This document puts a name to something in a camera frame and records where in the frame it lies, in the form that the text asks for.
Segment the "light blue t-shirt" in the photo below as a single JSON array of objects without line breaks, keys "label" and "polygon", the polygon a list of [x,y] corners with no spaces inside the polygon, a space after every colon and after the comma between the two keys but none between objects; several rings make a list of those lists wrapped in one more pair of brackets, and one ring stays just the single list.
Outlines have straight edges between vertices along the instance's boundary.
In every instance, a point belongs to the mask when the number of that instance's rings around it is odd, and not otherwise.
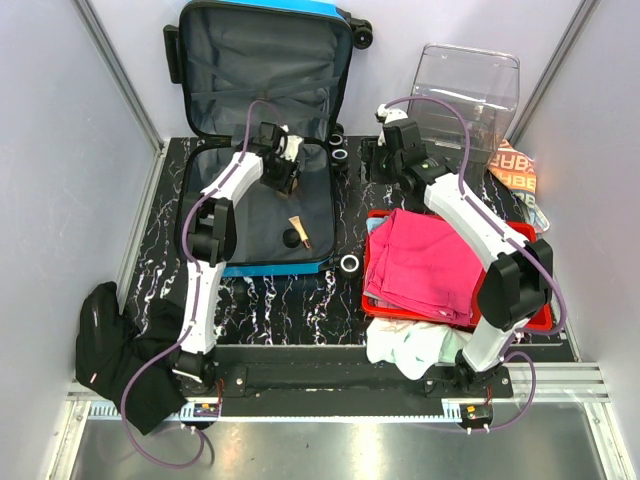
[{"label": "light blue t-shirt", "polygon": [[366,220],[367,234],[371,235],[377,228],[382,226],[387,221],[387,219],[387,216],[368,218]]}]

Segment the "clear plastic drawer organizer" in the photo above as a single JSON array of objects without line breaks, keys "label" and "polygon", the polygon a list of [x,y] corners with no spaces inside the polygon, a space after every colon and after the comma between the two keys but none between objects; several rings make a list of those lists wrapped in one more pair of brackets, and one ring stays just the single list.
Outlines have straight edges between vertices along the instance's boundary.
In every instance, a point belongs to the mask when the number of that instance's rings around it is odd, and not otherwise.
[{"label": "clear plastic drawer organizer", "polygon": [[478,191],[514,119],[519,95],[516,57],[430,43],[423,47],[409,96],[381,104],[404,110],[418,124],[430,156],[466,161],[464,181]]}]

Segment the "magenta pink cloth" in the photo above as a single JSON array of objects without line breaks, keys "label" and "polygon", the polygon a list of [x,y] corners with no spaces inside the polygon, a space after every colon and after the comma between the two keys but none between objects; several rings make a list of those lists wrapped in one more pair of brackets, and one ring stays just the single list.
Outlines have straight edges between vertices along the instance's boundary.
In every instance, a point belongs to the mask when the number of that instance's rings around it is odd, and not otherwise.
[{"label": "magenta pink cloth", "polygon": [[483,265],[444,220],[393,210],[369,235],[365,291],[432,320],[467,326]]}]

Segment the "blue hard-shell suitcase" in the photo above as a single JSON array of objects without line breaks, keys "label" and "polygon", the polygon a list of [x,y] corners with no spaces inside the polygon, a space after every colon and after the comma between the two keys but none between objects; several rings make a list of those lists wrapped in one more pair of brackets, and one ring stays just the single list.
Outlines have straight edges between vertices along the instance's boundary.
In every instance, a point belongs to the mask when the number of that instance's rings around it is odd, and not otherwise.
[{"label": "blue hard-shell suitcase", "polygon": [[[331,266],[336,246],[334,176],[352,54],[373,41],[372,24],[319,1],[192,1],[164,29],[171,80],[198,137],[179,194],[175,241],[193,197],[228,164],[261,123],[287,125],[305,139],[296,196],[254,184],[235,207],[238,243],[226,277],[314,274]],[[299,216],[311,248],[287,248]]]}]

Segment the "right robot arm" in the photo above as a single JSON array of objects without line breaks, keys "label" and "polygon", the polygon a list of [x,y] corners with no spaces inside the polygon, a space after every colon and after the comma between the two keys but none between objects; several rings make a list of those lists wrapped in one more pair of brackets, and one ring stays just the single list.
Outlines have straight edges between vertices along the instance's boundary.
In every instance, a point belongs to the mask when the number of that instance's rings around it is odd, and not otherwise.
[{"label": "right robot arm", "polygon": [[494,214],[466,185],[463,165],[430,162],[417,123],[387,120],[380,147],[381,171],[446,221],[480,260],[484,276],[476,294],[480,319],[448,374],[466,396],[486,389],[518,330],[560,296],[553,277],[553,250],[530,241]]}]

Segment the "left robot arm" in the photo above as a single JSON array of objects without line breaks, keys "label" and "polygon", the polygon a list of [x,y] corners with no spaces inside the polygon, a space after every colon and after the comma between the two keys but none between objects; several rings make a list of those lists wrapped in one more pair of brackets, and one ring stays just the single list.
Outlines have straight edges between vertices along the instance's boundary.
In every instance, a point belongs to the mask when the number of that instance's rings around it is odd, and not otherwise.
[{"label": "left robot arm", "polygon": [[188,287],[172,371],[196,396],[215,386],[213,350],[218,289],[238,243],[235,207],[260,182],[289,194],[299,176],[298,152],[304,138],[286,125],[263,122],[246,138],[221,173],[193,197],[182,221],[180,246],[186,257]]}]

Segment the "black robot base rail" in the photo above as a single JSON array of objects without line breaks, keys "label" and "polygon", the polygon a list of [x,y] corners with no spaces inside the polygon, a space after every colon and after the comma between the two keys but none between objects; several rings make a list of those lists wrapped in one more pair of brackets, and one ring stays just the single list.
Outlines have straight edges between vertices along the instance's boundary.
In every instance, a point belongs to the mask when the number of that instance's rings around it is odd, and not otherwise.
[{"label": "black robot base rail", "polygon": [[213,377],[221,388],[186,379],[188,397],[221,393],[222,415],[352,420],[357,417],[454,418],[452,404],[513,397],[506,368],[487,387],[462,391],[446,367],[435,366],[417,380],[388,363],[370,363],[362,346],[240,346],[213,351]]}]

